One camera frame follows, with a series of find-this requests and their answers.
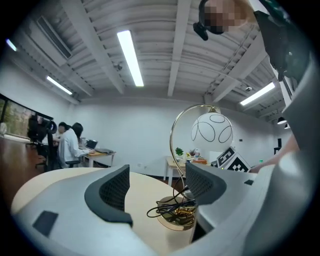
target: woman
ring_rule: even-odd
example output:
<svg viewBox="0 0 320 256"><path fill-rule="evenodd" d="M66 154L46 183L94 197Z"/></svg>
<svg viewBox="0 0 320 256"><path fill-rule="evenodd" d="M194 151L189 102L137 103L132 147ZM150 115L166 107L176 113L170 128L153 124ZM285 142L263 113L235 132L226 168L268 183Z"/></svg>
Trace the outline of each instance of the woman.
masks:
<svg viewBox="0 0 320 256"><path fill-rule="evenodd" d="M79 157L95 152L94 150L79 149L79 141L83 130L84 128L82 125L76 122L63 134L58 148L59 160L62 168L69 167L66 164L68 161L76 161L79 160Z"/></svg>

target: wooden floor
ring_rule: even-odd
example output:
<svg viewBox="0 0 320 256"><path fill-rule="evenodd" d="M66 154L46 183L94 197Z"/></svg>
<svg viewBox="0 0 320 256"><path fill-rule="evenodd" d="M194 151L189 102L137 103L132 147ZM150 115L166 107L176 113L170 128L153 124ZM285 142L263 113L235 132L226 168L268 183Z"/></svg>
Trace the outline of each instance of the wooden floor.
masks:
<svg viewBox="0 0 320 256"><path fill-rule="evenodd" d="M36 149L23 142L0 137L0 188L8 208L21 186L43 173L43 166L35 167L41 162L42 158L38 156ZM181 182L176 188L178 191L182 189L180 184Z"/></svg>

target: white globe lamp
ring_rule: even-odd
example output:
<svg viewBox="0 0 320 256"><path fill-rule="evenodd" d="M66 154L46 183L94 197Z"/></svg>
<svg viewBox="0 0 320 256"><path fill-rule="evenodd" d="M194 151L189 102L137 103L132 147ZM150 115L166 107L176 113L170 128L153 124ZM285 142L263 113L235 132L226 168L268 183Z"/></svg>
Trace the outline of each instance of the white globe lamp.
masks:
<svg viewBox="0 0 320 256"><path fill-rule="evenodd" d="M233 141L233 127L228 118L218 112L203 114L193 123L191 139L196 148L224 152Z"/></svg>

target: desk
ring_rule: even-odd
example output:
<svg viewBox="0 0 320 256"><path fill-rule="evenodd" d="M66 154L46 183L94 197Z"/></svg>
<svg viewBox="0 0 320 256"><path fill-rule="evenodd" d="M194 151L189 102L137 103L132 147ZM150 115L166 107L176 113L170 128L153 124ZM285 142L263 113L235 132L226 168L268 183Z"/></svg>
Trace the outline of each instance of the desk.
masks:
<svg viewBox="0 0 320 256"><path fill-rule="evenodd" d="M114 163L114 156L115 156L116 152L113 152L111 154L106 154L106 153L99 153L99 152L94 152L94 153L89 153L87 154L85 157L87 157L89 159L89 166L90 168L94 167L94 160L97 158L101 158L101 157L107 157L107 156L111 156L111 166L113 166Z"/></svg>
<svg viewBox="0 0 320 256"><path fill-rule="evenodd" d="M167 156L165 158L165 164L166 164L166 167L164 169L163 180L165 181L167 178L167 175L168 175L168 177L169 177L168 185L171 186L172 185L172 177L174 175L174 169L177 169L177 165L175 164L174 158L172 156ZM186 163L183 162L182 160L180 160L178 162L178 164L183 170L186 169Z"/></svg>
<svg viewBox="0 0 320 256"><path fill-rule="evenodd" d="M101 168L81 167L42 173L19 189L12 201L11 213L17 213L41 191L57 181L98 170ZM157 179L130 172L130 189L124 202L125 212L132 217L133 231L159 255L167 255L187 246L193 231L192 228L186 231L174 231L164 227L157 218L146 216L146 212L156 206L156 201L171 196L172 192L172 187Z"/></svg>

